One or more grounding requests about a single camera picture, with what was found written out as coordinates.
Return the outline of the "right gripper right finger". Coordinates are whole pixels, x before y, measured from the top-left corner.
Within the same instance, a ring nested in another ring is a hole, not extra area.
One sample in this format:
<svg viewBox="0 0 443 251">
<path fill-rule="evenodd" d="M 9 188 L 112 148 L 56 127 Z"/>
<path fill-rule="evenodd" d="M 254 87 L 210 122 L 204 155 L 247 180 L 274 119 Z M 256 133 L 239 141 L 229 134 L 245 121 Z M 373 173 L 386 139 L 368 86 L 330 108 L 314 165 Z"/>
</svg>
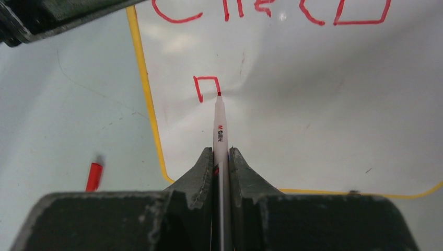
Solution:
<svg viewBox="0 0 443 251">
<path fill-rule="evenodd" d="M 397 207 L 382 196 L 288 195 L 229 151 L 235 250 L 418 250 Z"/>
</svg>

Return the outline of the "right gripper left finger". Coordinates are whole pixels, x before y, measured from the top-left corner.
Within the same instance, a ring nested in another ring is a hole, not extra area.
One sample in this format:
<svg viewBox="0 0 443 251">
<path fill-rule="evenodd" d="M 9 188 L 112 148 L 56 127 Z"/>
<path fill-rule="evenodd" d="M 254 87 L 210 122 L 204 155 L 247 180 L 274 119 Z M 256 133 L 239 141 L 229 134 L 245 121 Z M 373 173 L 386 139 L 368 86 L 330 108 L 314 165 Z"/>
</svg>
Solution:
<svg viewBox="0 0 443 251">
<path fill-rule="evenodd" d="M 210 250 L 213 151 L 160 191 L 58 192 L 29 212 L 12 250 Z"/>
</svg>

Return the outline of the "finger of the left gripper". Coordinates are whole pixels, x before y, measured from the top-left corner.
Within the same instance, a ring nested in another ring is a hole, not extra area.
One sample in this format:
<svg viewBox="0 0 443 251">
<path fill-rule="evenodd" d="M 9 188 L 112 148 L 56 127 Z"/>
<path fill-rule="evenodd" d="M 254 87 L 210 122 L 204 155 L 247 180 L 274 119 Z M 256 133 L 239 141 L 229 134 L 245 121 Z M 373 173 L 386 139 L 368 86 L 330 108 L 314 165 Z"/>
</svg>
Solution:
<svg viewBox="0 0 443 251">
<path fill-rule="evenodd" d="M 1 0 L 1 43 L 53 37 L 142 0 Z"/>
</svg>

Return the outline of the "red marker pen body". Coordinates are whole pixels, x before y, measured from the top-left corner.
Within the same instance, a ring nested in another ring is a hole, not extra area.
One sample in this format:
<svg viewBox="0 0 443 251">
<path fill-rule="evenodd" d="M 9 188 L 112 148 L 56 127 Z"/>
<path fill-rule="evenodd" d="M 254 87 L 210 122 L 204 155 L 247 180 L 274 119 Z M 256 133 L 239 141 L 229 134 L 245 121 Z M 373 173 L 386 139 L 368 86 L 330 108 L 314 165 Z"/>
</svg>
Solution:
<svg viewBox="0 0 443 251">
<path fill-rule="evenodd" d="M 212 250 L 233 250 L 227 120 L 221 92 L 215 102 L 213 162 Z"/>
</svg>

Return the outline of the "red marker cap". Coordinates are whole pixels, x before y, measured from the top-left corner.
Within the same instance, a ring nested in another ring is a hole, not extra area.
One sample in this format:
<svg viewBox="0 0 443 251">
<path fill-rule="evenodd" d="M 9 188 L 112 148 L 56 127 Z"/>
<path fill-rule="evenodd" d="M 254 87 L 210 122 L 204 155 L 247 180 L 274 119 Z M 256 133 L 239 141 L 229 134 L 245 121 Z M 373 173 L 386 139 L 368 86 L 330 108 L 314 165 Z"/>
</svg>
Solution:
<svg viewBox="0 0 443 251">
<path fill-rule="evenodd" d="M 103 172 L 102 165 L 98 163 L 91 163 L 85 188 L 86 192 L 94 192 L 99 188 L 102 172 Z"/>
</svg>

